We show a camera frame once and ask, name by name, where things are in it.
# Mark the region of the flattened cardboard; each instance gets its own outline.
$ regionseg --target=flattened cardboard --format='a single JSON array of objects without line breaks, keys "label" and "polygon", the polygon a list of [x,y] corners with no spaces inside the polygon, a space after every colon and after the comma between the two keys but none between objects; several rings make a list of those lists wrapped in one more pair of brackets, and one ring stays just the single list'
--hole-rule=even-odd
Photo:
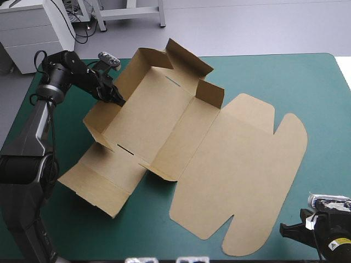
[{"label": "flattened cardboard", "polygon": [[146,172],[139,162],[119,147],[112,152],[94,143],[59,181],[114,218]]},{"label": "flattened cardboard", "polygon": [[223,251],[244,256],[258,250],[307,147],[295,115],[287,114],[275,134],[273,125],[274,108],[249,95],[223,108],[178,181],[171,219],[208,239],[234,215]]},{"label": "flattened cardboard", "polygon": [[97,144],[60,181],[114,217],[212,70],[171,39],[165,52],[139,48],[115,82],[126,104],[100,101],[90,110],[83,121]]},{"label": "flattened cardboard", "polygon": [[146,169],[179,180],[171,218],[206,239],[234,214],[223,250],[247,255],[269,236],[307,135],[292,114],[273,134],[272,105],[246,94],[221,110],[212,70],[171,39],[164,52],[138,49],[115,82],[127,102],[91,109],[97,143],[60,181],[113,217]]}]

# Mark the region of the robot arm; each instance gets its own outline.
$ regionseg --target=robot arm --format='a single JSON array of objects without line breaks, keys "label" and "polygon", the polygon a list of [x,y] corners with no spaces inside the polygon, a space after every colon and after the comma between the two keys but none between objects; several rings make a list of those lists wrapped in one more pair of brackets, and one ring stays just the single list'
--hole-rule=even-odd
[{"label": "robot arm", "polygon": [[120,66],[120,61],[107,53],[100,53],[99,59],[89,68],[75,52],[63,51],[51,56],[45,53],[34,109],[20,135],[2,150],[1,214],[28,262],[63,261],[54,250],[40,217],[40,208],[49,199],[59,174],[55,145],[48,141],[54,109],[64,101],[72,85],[98,100],[120,106],[125,103],[108,75],[111,69]]}]

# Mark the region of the table surface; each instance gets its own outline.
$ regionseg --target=table surface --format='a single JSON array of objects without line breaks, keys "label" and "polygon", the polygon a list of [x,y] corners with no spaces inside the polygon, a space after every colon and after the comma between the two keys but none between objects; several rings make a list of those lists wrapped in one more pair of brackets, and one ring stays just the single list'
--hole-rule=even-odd
[{"label": "table surface", "polygon": [[[274,105],[275,129],[286,113],[293,112],[308,132],[305,157],[266,244],[246,257],[225,255],[221,243],[230,220],[208,240],[198,239],[169,218],[176,183],[147,173],[115,219],[58,183],[42,215],[61,256],[71,260],[131,256],[175,259],[184,255],[240,260],[317,258],[314,249],[282,238],[279,223],[299,223],[299,210],[307,206],[309,192],[351,196],[351,92],[335,58],[330,54],[298,54],[203,60],[215,68],[207,80],[225,88],[224,105],[238,94],[247,93]],[[123,68],[128,62],[122,60]],[[7,141],[14,139],[30,114],[28,98],[38,81],[36,74]],[[72,87],[55,112],[61,174],[93,143],[82,119],[95,102],[87,93]],[[0,258],[21,258],[2,220],[0,237]]]}]

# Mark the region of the white cabinet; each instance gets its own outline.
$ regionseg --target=white cabinet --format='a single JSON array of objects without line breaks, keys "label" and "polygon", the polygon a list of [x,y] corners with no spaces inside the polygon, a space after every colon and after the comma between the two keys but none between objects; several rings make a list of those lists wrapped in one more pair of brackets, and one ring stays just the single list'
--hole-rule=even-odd
[{"label": "white cabinet", "polygon": [[[75,36],[62,0],[53,1]],[[22,0],[9,8],[12,2],[0,6],[0,42],[21,73],[36,71],[33,58],[38,50],[45,50],[48,55],[74,50],[75,40],[51,0]]]}]

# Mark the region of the gray floor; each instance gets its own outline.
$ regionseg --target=gray floor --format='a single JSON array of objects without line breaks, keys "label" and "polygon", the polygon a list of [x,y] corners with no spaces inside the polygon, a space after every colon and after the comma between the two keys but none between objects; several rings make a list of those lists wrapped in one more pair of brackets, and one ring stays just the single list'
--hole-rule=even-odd
[{"label": "gray floor", "polygon": [[[101,0],[105,9],[123,1]],[[351,0],[164,0],[167,27],[158,17],[109,21],[85,45],[81,58],[107,51],[130,58],[138,47],[162,49],[169,37],[198,56],[328,52],[351,56]],[[139,0],[139,6],[157,0]],[[0,76],[0,147],[32,75]]]}]

